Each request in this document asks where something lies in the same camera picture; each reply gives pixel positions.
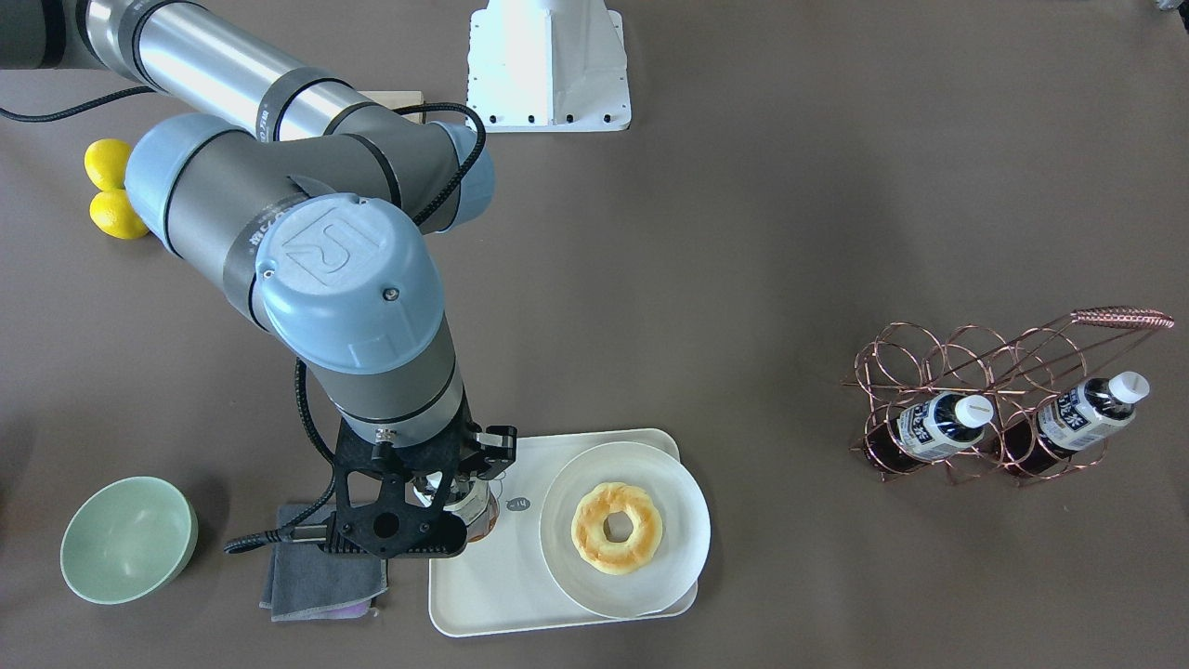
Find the towel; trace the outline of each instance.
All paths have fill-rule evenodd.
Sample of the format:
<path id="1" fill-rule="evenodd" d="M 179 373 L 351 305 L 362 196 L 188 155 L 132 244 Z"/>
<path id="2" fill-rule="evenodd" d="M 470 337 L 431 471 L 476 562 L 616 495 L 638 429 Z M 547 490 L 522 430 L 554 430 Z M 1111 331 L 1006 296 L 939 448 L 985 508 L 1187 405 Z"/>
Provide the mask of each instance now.
<path id="1" fill-rule="evenodd" d="M 277 525 L 297 516 L 304 505 L 277 511 Z M 304 524 L 326 520 L 321 509 Z M 372 598 L 388 591 L 388 562 L 371 556 L 326 555 L 314 544 L 273 544 L 260 608 L 272 621 L 341 620 L 367 613 Z"/>

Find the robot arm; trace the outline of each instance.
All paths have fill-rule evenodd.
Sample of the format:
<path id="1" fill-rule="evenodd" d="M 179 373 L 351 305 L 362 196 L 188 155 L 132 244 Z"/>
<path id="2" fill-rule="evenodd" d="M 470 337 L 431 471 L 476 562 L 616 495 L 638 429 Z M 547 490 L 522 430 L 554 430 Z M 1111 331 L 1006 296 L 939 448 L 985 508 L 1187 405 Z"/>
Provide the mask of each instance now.
<path id="1" fill-rule="evenodd" d="M 107 67 L 206 112 L 151 130 L 125 184 L 162 242 L 342 415 L 335 513 L 287 537 L 388 558 L 457 555 L 485 534 L 485 481 L 515 460 L 516 431 L 471 421 L 421 236 L 490 201 L 478 137 L 410 122 L 187 0 L 8 5 L 25 25 L 6 19 L 6 37 L 45 38 L 0 43 L 0 67 Z M 352 504 L 353 474 L 380 481 L 375 503 Z M 426 504 L 407 501 L 410 487 Z"/>

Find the dark bottle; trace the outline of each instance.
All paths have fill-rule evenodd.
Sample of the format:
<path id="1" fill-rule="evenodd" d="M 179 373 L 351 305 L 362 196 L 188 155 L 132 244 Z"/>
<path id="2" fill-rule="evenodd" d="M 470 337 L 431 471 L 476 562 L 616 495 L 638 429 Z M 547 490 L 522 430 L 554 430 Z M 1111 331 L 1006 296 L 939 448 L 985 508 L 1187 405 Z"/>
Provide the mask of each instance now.
<path id="1" fill-rule="evenodd" d="M 1088 379 L 1078 384 L 1042 406 L 1034 423 L 1020 423 L 1004 433 L 1004 449 L 1015 461 L 1007 465 L 1007 472 L 1042 476 L 1063 460 L 1122 430 L 1135 417 L 1135 403 L 1146 398 L 1149 390 L 1147 380 L 1134 372 L 1124 372 L 1109 381 Z"/>
<path id="2" fill-rule="evenodd" d="M 867 460 L 889 474 L 908 474 L 974 447 L 995 406 L 982 396 L 942 393 L 913 405 L 867 435 Z"/>

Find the light blue plastic cover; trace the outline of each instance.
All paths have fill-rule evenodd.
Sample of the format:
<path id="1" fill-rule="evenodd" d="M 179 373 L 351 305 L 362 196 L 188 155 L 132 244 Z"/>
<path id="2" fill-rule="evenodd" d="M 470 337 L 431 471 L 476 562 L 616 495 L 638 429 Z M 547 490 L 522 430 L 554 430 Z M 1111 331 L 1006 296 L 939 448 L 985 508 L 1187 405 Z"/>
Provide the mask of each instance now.
<path id="1" fill-rule="evenodd" d="M 458 162 L 463 164 L 463 160 L 474 149 L 474 140 L 477 138 L 474 131 L 465 125 L 436 120 L 432 122 L 440 125 L 449 134 L 451 141 L 454 143 L 454 152 L 458 154 Z M 491 160 L 491 153 L 484 146 L 483 152 L 479 153 L 479 159 L 474 160 L 471 171 L 466 172 L 466 176 L 463 177 L 463 183 L 458 185 L 458 213 L 454 214 L 454 221 L 440 232 L 453 229 L 457 225 L 479 217 L 479 214 L 491 203 L 491 197 L 495 194 L 496 165 Z"/>
<path id="2" fill-rule="evenodd" d="M 244 132 L 219 116 L 182 114 L 157 124 L 132 149 L 124 175 L 128 200 L 170 251 L 174 247 L 169 242 L 165 214 L 174 183 L 195 151 L 213 137 L 232 131 Z"/>
<path id="3" fill-rule="evenodd" d="M 256 255 L 272 330 L 301 358 L 379 374 L 416 358 L 445 314 L 438 267 L 396 206 L 334 193 L 285 212 Z"/>

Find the gray table surface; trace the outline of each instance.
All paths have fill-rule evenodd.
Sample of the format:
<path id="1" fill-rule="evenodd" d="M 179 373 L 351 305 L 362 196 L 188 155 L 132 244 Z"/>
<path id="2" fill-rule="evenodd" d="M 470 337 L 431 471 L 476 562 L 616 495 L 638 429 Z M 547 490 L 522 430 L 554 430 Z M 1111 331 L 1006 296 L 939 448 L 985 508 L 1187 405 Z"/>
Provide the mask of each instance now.
<path id="1" fill-rule="evenodd" d="M 363 89 L 465 97 L 482 2 L 206 2 Z M 523 435 L 660 428 L 710 505 L 671 620 L 453 640 L 427 569 L 380 614 L 275 625 L 266 555 L 224 556 L 326 471 L 292 359 L 153 238 L 87 219 L 83 149 L 187 111 L 141 96 L 0 124 L 0 664 L 1184 667 L 1185 329 L 1126 359 L 1152 397 L 1096 469 L 1017 491 L 880 485 L 839 385 L 893 320 L 1007 333 L 1071 308 L 1189 317 L 1189 36 L 1147 0 L 617 0 L 635 119 L 495 135 L 487 213 L 430 239 L 472 409 Z M 0 72 L 62 108 L 109 72 Z M 326 431 L 331 405 L 316 398 Z M 146 474 L 193 563 L 119 607 L 58 573 L 74 511 Z M 492 578 L 501 566 L 492 564 Z"/>

